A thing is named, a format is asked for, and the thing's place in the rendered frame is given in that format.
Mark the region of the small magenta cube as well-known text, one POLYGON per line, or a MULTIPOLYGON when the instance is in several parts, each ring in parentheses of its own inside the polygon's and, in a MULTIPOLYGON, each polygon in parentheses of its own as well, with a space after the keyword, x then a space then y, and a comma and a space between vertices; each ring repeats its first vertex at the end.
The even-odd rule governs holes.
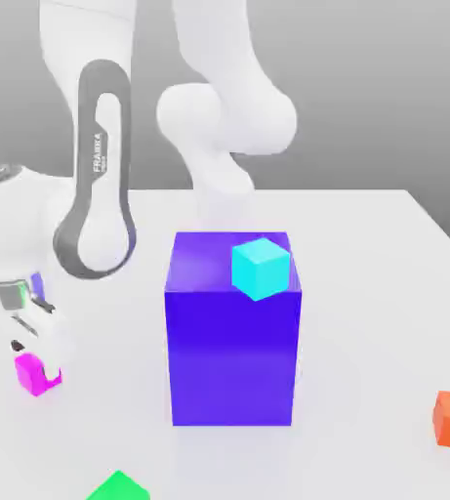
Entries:
POLYGON ((48 379, 44 363, 32 353, 18 355, 15 367, 20 385, 33 396, 41 396, 62 382, 61 371, 54 379, 48 379))

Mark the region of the large purple box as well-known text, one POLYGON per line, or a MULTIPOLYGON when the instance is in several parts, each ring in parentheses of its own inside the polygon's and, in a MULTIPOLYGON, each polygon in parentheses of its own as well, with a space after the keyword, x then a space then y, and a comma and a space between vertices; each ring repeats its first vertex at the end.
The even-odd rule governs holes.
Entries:
POLYGON ((258 232, 176 234, 164 299, 176 426, 292 422, 303 291, 296 265, 279 293, 252 300, 231 278, 232 249, 258 232))

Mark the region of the small cyan cube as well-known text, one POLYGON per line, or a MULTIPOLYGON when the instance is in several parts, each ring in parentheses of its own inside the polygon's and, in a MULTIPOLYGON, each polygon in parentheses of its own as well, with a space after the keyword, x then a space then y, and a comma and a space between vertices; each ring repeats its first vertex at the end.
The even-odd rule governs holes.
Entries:
POLYGON ((262 237, 232 247, 231 284, 255 302, 288 289, 290 253, 262 237))

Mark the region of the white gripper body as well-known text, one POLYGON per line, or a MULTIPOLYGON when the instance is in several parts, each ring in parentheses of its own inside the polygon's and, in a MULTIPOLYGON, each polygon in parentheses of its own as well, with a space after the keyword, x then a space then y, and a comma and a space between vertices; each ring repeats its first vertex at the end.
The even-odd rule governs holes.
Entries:
POLYGON ((0 314, 9 327, 13 354, 33 354, 45 370, 60 370, 72 358, 74 345, 66 320, 47 303, 27 303, 22 309, 7 310, 0 303, 0 314))

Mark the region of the small green cube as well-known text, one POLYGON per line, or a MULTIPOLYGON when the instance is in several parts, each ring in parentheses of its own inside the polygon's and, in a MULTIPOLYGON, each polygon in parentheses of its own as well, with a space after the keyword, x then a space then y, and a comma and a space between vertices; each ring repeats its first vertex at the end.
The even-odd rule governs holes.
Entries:
POLYGON ((118 470, 100 484, 86 500, 150 500, 150 494, 118 470))

